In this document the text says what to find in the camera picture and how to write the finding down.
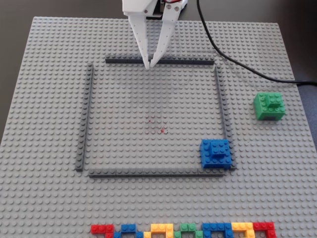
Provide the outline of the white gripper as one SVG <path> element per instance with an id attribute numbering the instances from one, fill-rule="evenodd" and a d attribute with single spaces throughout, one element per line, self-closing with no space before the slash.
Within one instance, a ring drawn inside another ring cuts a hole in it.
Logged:
<path id="1" fill-rule="evenodd" d="M 187 0 L 123 0 L 122 11 L 128 16 L 146 69 L 153 68 L 167 51 L 180 12 Z M 149 62 L 146 19 L 161 19 L 157 49 Z"/>

